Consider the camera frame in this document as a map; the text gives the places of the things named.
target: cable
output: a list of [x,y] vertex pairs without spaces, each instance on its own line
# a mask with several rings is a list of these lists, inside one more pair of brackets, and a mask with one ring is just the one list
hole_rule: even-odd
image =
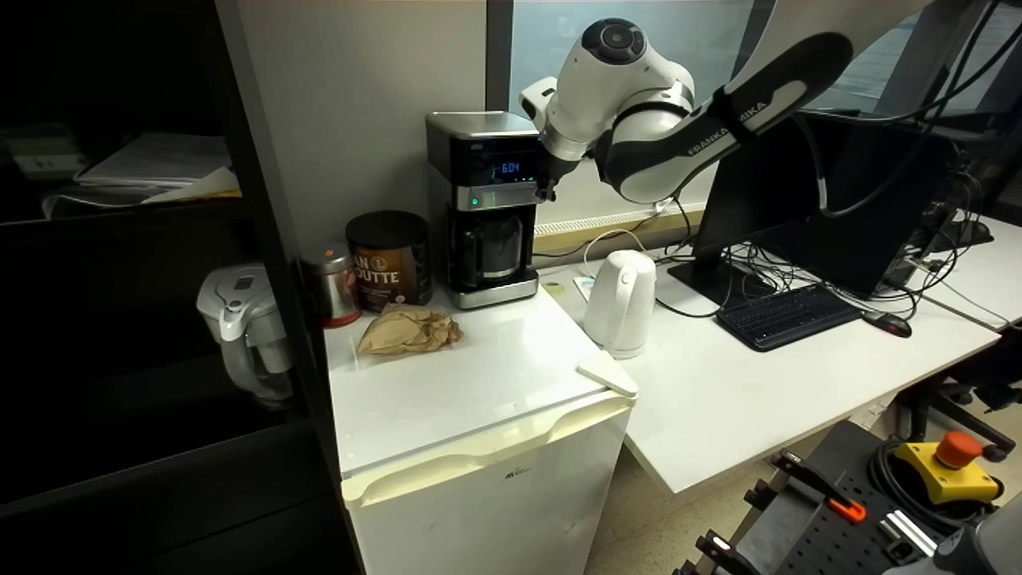
[[1022,324],[1019,324],[1019,321],[1013,321],[1013,318],[1006,318],[1002,313],[995,313],[995,311],[989,311],[989,306],[977,303],[974,296],[961,295],[956,283],[947,283],[947,282],[942,282],[942,283],[945,283],[945,291],[952,291],[956,296],[967,300],[972,306],[981,306],[984,313],[989,313],[989,315],[1002,318],[1002,324],[1006,324],[1006,329],[1022,332]]
[[695,230],[692,230],[692,216],[691,210],[678,202],[678,194],[670,194],[670,203],[678,207],[680,220],[683,220],[683,238],[678,242],[678,250],[691,245],[695,238]]
[[611,235],[630,235],[630,233],[638,233],[645,224],[656,220],[656,214],[645,216],[645,220],[635,220],[633,228],[620,228],[620,230],[604,230],[589,238],[580,238],[578,245],[571,250],[563,250],[563,253],[533,253],[533,258],[571,258],[574,253],[588,250],[594,238],[611,238]]
[[1022,35],[1022,26],[1016,26],[1016,31],[967,79],[961,79],[961,85],[947,89],[945,95],[933,99],[930,105],[923,105],[909,115],[895,115],[895,118],[880,118],[880,122],[907,122],[907,118],[917,118],[934,105],[947,105],[956,95],[972,89],[1019,42],[1019,35]]
[[984,7],[977,26],[972,27],[972,35],[967,35],[967,42],[963,42],[963,46],[961,46],[961,55],[957,55],[957,62],[956,62],[956,71],[952,71],[952,79],[947,79],[945,91],[957,89],[957,79],[961,79],[961,72],[963,72],[963,62],[967,62],[972,51],[977,46],[977,42],[981,42],[989,17],[995,12],[995,7],[1000,7],[1000,0],[989,0],[989,2]]
[[750,283],[747,283],[750,276],[773,288],[773,295],[785,291],[785,282],[769,275],[769,264],[755,258],[755,250],[750,242],[742,242],[742,253],[724,250],[724,262],[742,272],[742,282],[738,282],[742,296],[750,296]]
[[588,253],[604,242],[607,235],[633,235],[633,242],[645,253],[645,242],[633,233],[633,230],[604,230],[598,233],[594,238],[583,242],[583,253],[580,253],[580,264],[588,264]]
[[719,313],[719,311],[712,311],[712,313],[691,313],[691,311],[670,306],[670,303],[660,300],[660,296],[653,296],[653,300],[656,300],[656,306],[664,306],[668,313],[683,315],[683,318],[715,318],[715,313]]
[[900,291],[907,296],[907,313],[900,313],[905,321],[909,321],[920,311],[920,295],[914,295],[909,288],[905,283],[890,283],[895,291]]
[[[974,199],[977,199],[977,192],[981,192],[981,181],[967,173],[967,169],[961,169],[961,173],[956,173],[957,175],[957,181],[961,181],[961,203],[957,203],[957,210],[963,214],[963,224],[977,224],[981,220],[981,214],[977,210],[972,210],[972,203],[974,203]],[[972,245],[956,245],[957,242],[957,235],[947,235],[947,230],[942,228],[942,230],[934,230],[952,250],[947,250],[947,258],[942,258],[934,269],[933,269],[933,262],[926,264],[930,269],[930,275],[923,276],[923,283],[917,288],[917,291],[909,291],[909,288],[905,288],[905,283],[890,283],[890,288],[896,288],[896,291],[905,291],[905,295],[909,295],[909,296],[923,296],[926,291],[933,291],[933,288],[938,288],[956,269],[957,269],[957,262],[961,262],[961,255],[972,250]]]
[[747,275],[753,275],[759,283],[773,288],[773,291],[788,291],[794,275],[794,264],[785,264],[779,258],[769,258],[763,250],[755,250],[753,242],[742,242],[745,258],[735,258],[735,269],[742,264]]
[[963,72],[963,66],[967,66],[967,59],[972,59],[972,51],[974,51],[977,37],[984,35],[989,17],[995,12],[995,7],[1000,7],[1000,0],[989,0],[988,9],[981,12],[977,26],[972,27],[972,35],[967,35],[967,42],[963,42],[963,46],[961,46],[961,55],[957,55],[957,59],[956,59],[956,71],[952,71],[952,79],[947,79],[947,95],[942,95],[942,99],[917,107],[914,115],[907,115],[907,118],[923,118],[923,115],[933,107],[933,115],[923,118],[914,147],[909,147],[909,149],[900,156],[900,163],[896,163],[872,192],[864,192],[859,202],[830,210],[830,184],[827,184],[827,173],[823,173],[823,163],[821,163],[821,147],[817,147],[811,127],[809,127],[804,122],[794,122],[794,127],[801,130],[801,137],[804,137],[804,143],[809,143],[809,156],[811,156],[811,165],[815,165],[821,216],[837,220],[837,216],[848,216],[848,214],[863,210],[864,203],[872,203],[875,199],[880,199],[880,194],[905,175],[905,169],[909,169],[909,163],[920,156],[926,137],[933,133],[934,122],[942,118],[945,105],[952,101],[952,91],[961,85],[957,79],[961,79],[961,72]]
[[804,269],[769,255],[766,250],[755,250],[755,253],[773,272],[779,272],[785,276],[785,288],[791,288],[791,282],[821,282],[815,275],[809,275]]

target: food container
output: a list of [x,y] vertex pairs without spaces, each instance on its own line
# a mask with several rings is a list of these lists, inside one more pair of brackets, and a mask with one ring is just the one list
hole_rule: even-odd
[[303,255],[315,318],[326,329],[349,324],[362,315],[353,303],[353,269],[343,242],[326,242]]
[[428,303],[428,228],[405,210],[370,210],[349,224],[353,295],[364,311],[387,303]]

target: fridge door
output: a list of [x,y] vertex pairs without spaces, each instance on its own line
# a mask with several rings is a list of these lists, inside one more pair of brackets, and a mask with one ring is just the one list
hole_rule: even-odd
[[340,482],[370,575],[580,575],[633,397],[478,432]]

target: keyboard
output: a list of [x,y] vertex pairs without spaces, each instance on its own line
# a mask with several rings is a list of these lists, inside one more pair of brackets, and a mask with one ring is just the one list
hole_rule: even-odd
[[763,300],[722,306],[715,321],[747,348],[769,352],[842,324],[857,315],[859,311],[832,296],[823,283],[809,283]]

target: white wall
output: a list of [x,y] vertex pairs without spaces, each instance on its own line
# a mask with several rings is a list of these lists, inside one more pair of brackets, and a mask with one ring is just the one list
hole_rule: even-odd
[[217,0],[217,9],[297,245],[364,210],[425,214],[425,111],[481,107],[485,0]]

